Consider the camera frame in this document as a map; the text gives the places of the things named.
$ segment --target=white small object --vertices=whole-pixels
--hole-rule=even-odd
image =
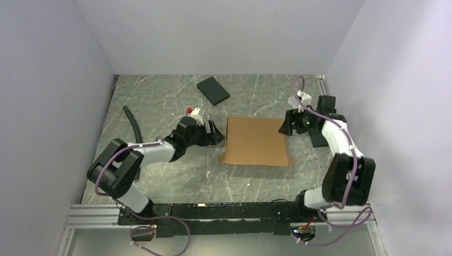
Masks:
[[[204,108],[195,108],[191,111],[191,113],[188,113],[187,116],[196,120],[197,125],[203,125],[204,124],[204,120],[203,120],[204,113],[205,113]]]
[[[298,98],[301,100],[301,103],[303,103],[303,105],[307,106],[307,105],[311,105],[311,100],[312,97],[311,95],[302,92],[302,91],[298,91],[297,92],[297,96]],[[303,111],[303,107],[301,107],[300,103],[298,102],[298,100],[295,98],[295,95],[291,96],[288,100],[287,103],[289,103],[289,105],[292,108],[298,108],[299,111]]]

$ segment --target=black box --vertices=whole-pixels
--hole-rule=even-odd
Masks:
[[[221,84],[213,78],[213,76],[199,82],[196,86],[214,106],[220,104],[230,96]]]

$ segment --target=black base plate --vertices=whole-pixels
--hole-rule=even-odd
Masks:
[[[300,211],[299,204],[300,202],[285,201],[271,203],[155,204],[154,213],[156,216],[162,216],[169,212],[172,216],[184,220],[192,235],[255,233],[290,235],[290,223],[306,223],[313,215],[317,215],[315,210]],[[319,218],[314,219],[314,222],[319,221],[321,221]],[[136,219],[130,213],[128,215],[123,214],[118,219],[119,225],[148,225],[149,222]],[[156,224],[157,238],[187,233],[185,228],[176,220],[161,219]]]

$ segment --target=marble surface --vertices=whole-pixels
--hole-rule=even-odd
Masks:
[[[292,80],[286,75],[214,75],[231,97],[213,107],[196,88],[210,75],[120,76],[105,119],[97,155],[114,138],[135,142],[132,127],[122,106],[127,105],[141,128],[145,142],[169,135],[187,107],[204,107],[218,129],[225,134],[227,116],[284,119],[290,109]],[[305,92],[317,105],[321,90],[315,76],[306,76]],[[155,203],[262,202],[294,200],[303,189],[321,185],[331,154],[329,148],[312,148],[307,134],[287,138],[294,167],[224,165],[217,161],[224,142],[216,147],[187,149],[173,163],[156,163],[142,168],[135,185]],[[87,182],[83,204],[109,204],[107,197],[94,194]]]

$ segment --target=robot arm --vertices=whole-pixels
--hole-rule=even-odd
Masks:
[[[158,162],[172,162],[185,154],[188,147],[217,145],[224,136],[212,120],[208,120],[201,108],[187,109],[175,130],[152,147],[136,147],[121,153],[115,165],[107,167],[101,177],[99,188],[114,200],[120,201],[142,217],[153,215],[154,203],[141,193],[133,184],[135,174],[140,167]],[[91,165],[87,177],[96,183],[102,169],[118,151],[137,145],[125,143],[121,139],[113,140]]]
[[[331,121],[326,121],[304,109],[301,112],[298,112],[298,109],[286,111],[286,119],[279,129],[279,133],[287,136],[292,135],[293,130],[299,134],[308,132],[314,147],[329,146],[333,155],[322,186],[313,190],[304,190],[297,197],[296,201],[305,210],[317,209],[332,202],[341,202],[351,176],[353,157],[348,139],[342,131],[347,130],[347,123],[343,115],[336,113],[335,101],[333,96],[319,96],[317,112],[333,119],[341,129]],[[358,168],[346,205],[364,205],[372,184],[375,162],[371,158],[364,157],[353,141],[351,144],[358,159]]]

